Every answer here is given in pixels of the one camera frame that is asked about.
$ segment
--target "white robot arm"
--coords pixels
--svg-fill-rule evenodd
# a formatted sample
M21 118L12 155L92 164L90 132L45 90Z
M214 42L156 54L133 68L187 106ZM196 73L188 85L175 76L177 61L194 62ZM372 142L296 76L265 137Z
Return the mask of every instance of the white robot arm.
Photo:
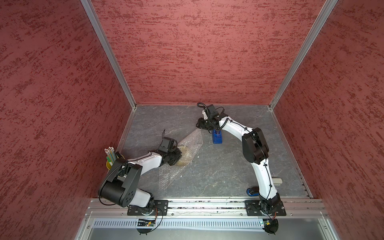
M279 193L272 182L272 176L268 164L268 145L263 132L259 128L246 127L222 111L218 113L213 105L206 106L198 103L198 107L204 108L203 117L196 127L208 131L225 130L237 137L243 145L243 155L249 161L255 171L260 197L260 210L265 215L274 214L279 204L282 204Z
M116 155L119 158L108 171L107 177L99 189L99 200L104 197L122 207L135 205L148 209L148 211L153 208L154 199L150 193L137 189L140 176L163 164L172 166L182 156L177 147L177 141L169 137L163 137L157 150L149 151L147 155L142 157L125 160L118 152Z
M220 120L219 122L220 127L224 125L224 122L227 119L228 119L228 122L225 124L222 130L225 130L231 133L232 135L237 137L240 141L242 141L242 137L245 134L249 134L250 132L253 131L253 129L234 121L229 116ZM251 162L251 165L255 171L257 182L259 184L259 194L265 199L271 199L274 196L276 196L277 190L272 182L272 176L271 176L271 172L269 170L269 165L268 165L268 157L262 160L259 164L255 162Z

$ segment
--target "gray marble floor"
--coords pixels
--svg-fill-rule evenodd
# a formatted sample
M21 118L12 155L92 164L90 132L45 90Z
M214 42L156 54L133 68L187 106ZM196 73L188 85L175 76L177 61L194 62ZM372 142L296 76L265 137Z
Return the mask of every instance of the gray marble floor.
M280 196L307 196L267 106L223 107L237 122L263 131L270 149L271 174L283 180L283 184L276 186ZM180 142L196 129L201 112L202 108L196 105L138 106L123 155L135 158L156 149L163 129L166 129L165 136ZM156 197L246 196L246 189L257 185L257 180L242 154L242 143L226 131L222 131L222 144L213 144L208 131L202 130L202 136L203 146L167 189L159 188L159 168L143 174L139 188Z

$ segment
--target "black cable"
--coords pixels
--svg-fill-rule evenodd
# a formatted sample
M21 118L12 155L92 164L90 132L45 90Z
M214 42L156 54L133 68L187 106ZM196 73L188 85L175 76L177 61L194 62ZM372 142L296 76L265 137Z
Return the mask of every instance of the black cable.
M221 111L221 113L220 113L220 114L222 114L225 111L225 109L223 107L218 107L218 108L216 108L216 110L219 109L219 108L223 109L223 111Z
M99 192L98 192L98 198L99 198L99 202L100 202L101 204L103 204L103 205L105 205L105 206L116 205L116 204L105 204L105 203L103 203L103 202L101 201L101 199L100 199L100 194L101 194L101 190L103 189L105 183L107 182L107 179L113 174L114 171L116 171L116 169L119 169L119 167L123 166L124 163L120 164L120 166L118 166L117 168L115 168L115 169L108 175L108 177L105 178L103 184L101 185L101 187L100 187L100 189L99 189Z
M247 127L244 127L243 125L241 125L240 123L237 123L237 122L234 122L232 119L231 120L229 120L231 123L236 123L237 125L239 125L240 127L242 127L244 130L247 130L249 133L250 133L250 131L248 130L248 128Z
M220 131L221 129L223 129L223 127L227 124L228 120L229 120L229 118L227 118L225 120L224 124L221 127L219 127L218 129L216 129L216 131Z
M202 103L202 102L197 103L197 106L199 108L207 108L207 106L204 103Z
M159 223L154 229L152 229L151 231L149 231L148 233L153 232L158 226L160 226L161 222L163 221L163 217L164 217L163 210L161 210L161 209L158 209L158 210L161 211L161 220L160 220L160 223Z
M145 157L150 157L150 156L152 156L152 152L151 152L151 151L148 151L147 155L144 155L144 156L142 156L142 157L140 157L140 158L135 158L134 160L132 160L132 161L128 161L128 162L137 162L138 160L141 160L141 159L143 159L143 158L145 158Z

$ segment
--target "black mounting plate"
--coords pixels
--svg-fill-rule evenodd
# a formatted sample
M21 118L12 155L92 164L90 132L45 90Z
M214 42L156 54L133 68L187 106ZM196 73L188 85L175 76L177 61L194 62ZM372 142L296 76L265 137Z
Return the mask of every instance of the black mounting plate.
M262 214L262 212L260 211L260 207L259 207L260 200L245 200L244 202L245 202L245 209L247 210L247 216L266 217L266 215ZM285 212L285 208L282 202L280 202L277 205L276 209L277 209L276 216L287 216L287 213Z
M168 200L155 200L155 207L161 209L161 211L163 211L163 216L166 216L168 211ZM150 214L144 215L141 212L141 208L134 205L128 206L127 211L128 216L154 216L155 213L155 211L152 211Z

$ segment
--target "vent grille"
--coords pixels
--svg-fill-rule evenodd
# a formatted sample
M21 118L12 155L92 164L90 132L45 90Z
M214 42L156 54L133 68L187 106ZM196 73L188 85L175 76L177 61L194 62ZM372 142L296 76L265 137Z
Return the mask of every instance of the vent grille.
M93 223L93 228L152 228L152 227L137 227L136 219L126 218L96 218ZM243 230L262 230L264 227L262 219L206 219L206 218L164 218L158 228L188 228L188 229L243 229Z

